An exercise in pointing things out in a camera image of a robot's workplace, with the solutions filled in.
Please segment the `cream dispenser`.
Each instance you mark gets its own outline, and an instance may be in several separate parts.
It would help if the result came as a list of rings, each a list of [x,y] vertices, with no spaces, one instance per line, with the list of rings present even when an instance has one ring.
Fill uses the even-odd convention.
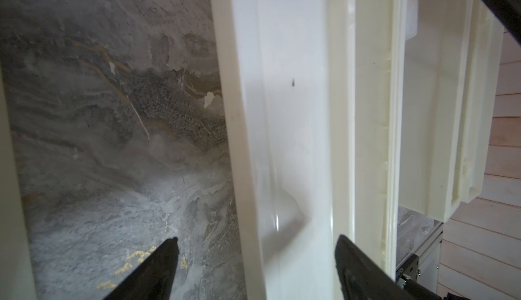
[[[37,298],[4,88],[1,88],[1,298]]]
[[[407,0],[211,0],[249,299],[341,299],[347,236],[397,266]]]

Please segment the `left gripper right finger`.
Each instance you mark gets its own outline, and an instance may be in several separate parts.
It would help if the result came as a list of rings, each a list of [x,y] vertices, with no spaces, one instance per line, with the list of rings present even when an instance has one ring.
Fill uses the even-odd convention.
[[[417,282],[419,257],[411,255],[390,278],[347,236],[341,235],[335,248],[336,269],[344,299],[439,299]]]

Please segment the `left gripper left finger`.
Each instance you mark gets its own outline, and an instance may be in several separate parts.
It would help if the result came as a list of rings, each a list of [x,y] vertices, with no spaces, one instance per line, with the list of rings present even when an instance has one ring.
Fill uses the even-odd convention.
[[[178,261],[178,238],[169,238],[104,299],[169,300]]]

